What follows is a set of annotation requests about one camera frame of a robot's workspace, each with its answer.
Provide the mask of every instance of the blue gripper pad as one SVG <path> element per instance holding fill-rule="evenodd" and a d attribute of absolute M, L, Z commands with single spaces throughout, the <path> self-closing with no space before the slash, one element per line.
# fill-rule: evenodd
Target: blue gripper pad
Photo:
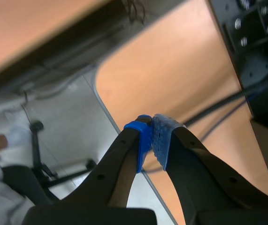
<path fill-rule="evenodd" d="M 152 148 L 157 160 L 166 170 L 171 133 L 175 128 L 183 127 L 183 124 L 163 114 L 153 117 L 153 143 Z"/>

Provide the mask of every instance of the wooden table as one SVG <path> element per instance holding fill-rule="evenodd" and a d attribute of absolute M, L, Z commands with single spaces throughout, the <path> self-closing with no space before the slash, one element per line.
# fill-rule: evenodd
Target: wooden table
<path fill-rule="evenodd" d="M 140 114 L 163 113 L 184 121 L 240 89 L 240 85 L 207 2 L 190 0 L 111 55 L 98 71 L 96 89 L 122 129 Z M 200 137 L 239 102 L 214 112 L 190 130 Z M 268 171 L 250 117 L 245 105 L 204 144 L 268 194 Z M 157 165 L 150 154 L 145 169 Z M 179 200 L 167 174 L 149 176 L 177 222 L 184 224 Z"/>
<path fill-rule="evenodd" d="M 0 70 L 109 0 L 0 0 Z"/>

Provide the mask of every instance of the black cable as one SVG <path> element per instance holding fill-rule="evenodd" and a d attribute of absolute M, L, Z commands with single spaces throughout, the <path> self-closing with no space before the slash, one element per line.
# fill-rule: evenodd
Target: black cable
<path fill-rule="evenodd" d="M 192 124 L 194 124 L 195 122 L 199 121 L 200 119 L 204 118 L 205 116 L 209 115 L 210 113 L 214 112 L 215 110 L 225 106 L 228 103 L 231 103 L 241 97 L 247 97 L 251 94 L 254 94 L 256 92 L 260 92 L 264 89 L 268 88 L 268 79 L 256 83 L 254 85 L 251 85 L 243 90 L 240 90 L 224 99 L 222 99 L 221 101 L 211 105 L 210 107 L 206 108 L 205 110 L 199 112 L 197 115 L 193 116 L 192 118 L 190 118 L 189 120 L 187 120 L 186 122 L 184 122 L 184 124 L 189 127 Z"/>
<path fill-rule="evenodd" d="M 239 103 L 237 106 L 235 106 L 231 111 L 229 111 L 227 114 L 225 114 L 223 117 L 221 117 L 199 140 L 201 142 L 204 142 L 209 135 L 216 130 L 227 118 L 229 118 L 234 112 L 236 112 L 240 107 L 242 107 L 245 103 L 247 103 L 246 100 Z M 163 167 L 160 166 L 153 170 L 142 170 L 143 173 L 157 173 L 163 170 Z"/>

